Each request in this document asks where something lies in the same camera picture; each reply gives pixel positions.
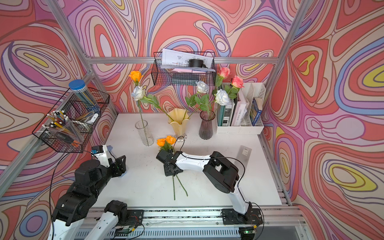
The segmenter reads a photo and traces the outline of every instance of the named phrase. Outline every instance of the white tabletop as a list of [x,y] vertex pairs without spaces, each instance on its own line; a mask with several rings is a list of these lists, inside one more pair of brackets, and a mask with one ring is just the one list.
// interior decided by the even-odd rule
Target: white tabletop
[[[156,159],[159,138],[174,135],[167,124],[165,114],[143,114],[148,121],[155,143],[149,147],[142,144],[135,123],[140,114],[119,114],[108,137],[107,145],[113,147],[116,157],[127,157],[127,172],[122,177],[112,178],[98,197],[94,207],[105,207],[111,200],[119,200],[129,207],[213,207],[230,206],[227,195],[217,190],[203,172],[185,170],[179,173],[183,188],[175,177],[176,200],[173,196],[172,176],[164,175],[163,164]],[[195,113],[186,130],[187,139],[182,151],[194,155],[210,155],[218,151],[226,157],[235,157],[240,145],[252,149],[245,175],[240,182],[246,200],[258,205],[281,205],[262,146],[256,135],[217,135],[203,140],[199,137],[201,119]],[[176,143],[179,150],[182,143]]]

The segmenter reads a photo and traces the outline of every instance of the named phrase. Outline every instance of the mounting plate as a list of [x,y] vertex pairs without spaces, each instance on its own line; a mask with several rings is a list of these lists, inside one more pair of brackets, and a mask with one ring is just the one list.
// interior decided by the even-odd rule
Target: mounting plate
[[221,215],[223,217],[224,225],[243,225],[243,224],[252,224],[259,226],[263,224],[263,218],[259,217],[261,215],[260,209],[251,209],[251,216],[248,219],[233,209],[222,209]]

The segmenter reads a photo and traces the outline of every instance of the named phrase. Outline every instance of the colorful swirl pattern wall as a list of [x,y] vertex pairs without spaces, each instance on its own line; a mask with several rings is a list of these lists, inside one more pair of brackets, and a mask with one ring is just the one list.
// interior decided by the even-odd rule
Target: colorful swirl pattern wall
[[[153,56],[162,48],[214,51],[216,56],[277,56],[298,3],[281,0],[87,0],[63,7],[88,56]],[[272,65],[231,64],[233,77],[265,81]],[[143,73],[147,92],[157,94],[167,109],[186,106],[194,88],[153,86],[152,65],[97,64],[94,68],[119,112],[136,112],[130,97],[133,70]],[[143,106],[146,112],[156,112]]]
[[316,239],[384,239],[384,2],[315,0],[263,116]]
[[[43,0],[0,1],[0,173],[34,136],[32,130],[83,66]],[[113,124],[109,109],[87,149],[99,145]],[[42,145],[0,199],[0,239],[46,239],[48,190],[62,153]],[[70,154],[58,166],[53,204],[73,182],[89,154]]]

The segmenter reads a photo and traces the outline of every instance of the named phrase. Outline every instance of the artificial flower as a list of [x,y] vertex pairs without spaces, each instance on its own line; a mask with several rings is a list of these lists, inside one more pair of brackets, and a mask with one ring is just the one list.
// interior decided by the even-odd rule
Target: artificial flower
[[209,86],[203,81],[196,82],[196,89],[199,93],[208,93],[209,92]]
[[218,73],[218,75],[222,78],[226,78],[230,73],[231,71],[229,70],[229,68],[223,67],[220,69],[220,72]]
[[166,139],[165,138],[160,138],[157,140],[157,144],[162,147],[164,146],[164,144],[166,143]]
[[174,144],[174,143],[176,142],[176,138],[174,138],[174,137],[172,137],[172,136],[167,136],[167,137],[166,137],[166,141],[167,141],[170,145],[172,145],[172,144]]
[[128,75],[131,77],[131,79],[135,82],[139,82],[140,79],[142,78],[141,76],[141,72],[139,71],[132,71],[130,75]]
[[145,91],[142,87],[136,86],[131,93],[131,96],[135,101],[142,99],[145,96]]
[[242,78],[239,78],[237,75],[232,80],[232,86],[235,88],[243,88],[244,81]]
[[215,100],[221,106],[226,106],[230,103],[230,98],[228,96],[228,93],[223,89],[219,89],[217,91]]

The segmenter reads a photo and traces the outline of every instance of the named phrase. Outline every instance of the white label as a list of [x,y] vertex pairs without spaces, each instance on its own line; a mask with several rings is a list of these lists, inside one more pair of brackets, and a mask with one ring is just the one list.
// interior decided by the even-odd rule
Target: white label
[[245,156],[248,156],[248,151],[249,151],[249,149],[245,147],[243,149],[243,153],[242,154],[245,155]]

